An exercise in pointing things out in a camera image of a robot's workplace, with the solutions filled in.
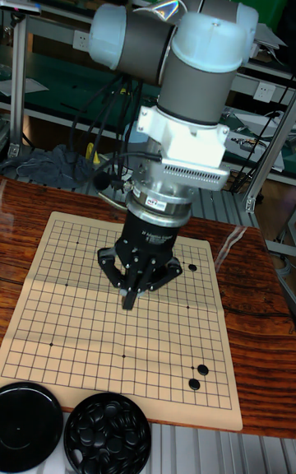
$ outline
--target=board grid lines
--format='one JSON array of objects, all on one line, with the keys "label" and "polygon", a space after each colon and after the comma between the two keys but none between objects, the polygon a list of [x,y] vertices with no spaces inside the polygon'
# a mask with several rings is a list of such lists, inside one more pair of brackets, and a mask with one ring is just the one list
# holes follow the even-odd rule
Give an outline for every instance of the board grid lines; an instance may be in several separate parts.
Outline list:
[{"label": "board grid lines", "polygon": [[[120,230],[52,214],[13,335],[0,350],[1,380],[67,390],[69,407],[73,391],[74,398],[114,391],[155,407],[169,402],[175,411],[202,407],[226,418],[239,412],[209,244],[179,237],[174,254],[183,274],[146,292],[127,312],[97,263],[97,250],[113,245]],[[197,370],[202,364],[207,376]],[[200,383],[197,391],[189,387],[192,378]]]}]

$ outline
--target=aluminum frame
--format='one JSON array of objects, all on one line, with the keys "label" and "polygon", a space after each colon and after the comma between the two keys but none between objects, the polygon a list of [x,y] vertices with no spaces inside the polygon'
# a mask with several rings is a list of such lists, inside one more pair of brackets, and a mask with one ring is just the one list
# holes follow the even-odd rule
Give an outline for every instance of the aluminum frame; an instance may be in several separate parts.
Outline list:
[{"label": "aluminum frame", "polygon": [[255,211],[255,203],[257,195],[259,194],[263,183],[265,182],[267,175],[269,174],[272,165],[275,163],[275,159],[279,155],[284,142],[286,141],[289,133],[291,132],[296,121],[296,91],[289,103],[287,110],[284,113],[282,120],[280,121],[279,127],[275,131],[275,135],[271,140],[266,156],[257,172],[254,174],[252,182],[250,183],[247,191],[244,194],[243,202],[247,212]]},{"label": "aluminum frame", "polygon": [[10,127],[10,146],[8,157],[16,157],[21,149],[25,100],[25,63],[27,52],[28,16],[14,29],[12,57],[12,108]]}]

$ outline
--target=wooden table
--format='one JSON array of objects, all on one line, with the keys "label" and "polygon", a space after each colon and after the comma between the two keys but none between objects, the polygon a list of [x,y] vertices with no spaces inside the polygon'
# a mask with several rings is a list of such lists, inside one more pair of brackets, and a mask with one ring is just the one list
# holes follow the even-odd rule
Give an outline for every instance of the wooden table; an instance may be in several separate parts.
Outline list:
[{"label": "wooden table", "polygon": [[[0,341],[52,211],[124,221],[98,198],[8,180],[0,200]],[[233,228],[194,218],[181,235],[208,240],[215,259]],[[243,432],[295,438],[296,332],[259,230],[248,228],[231,248],[218,282]]]}]

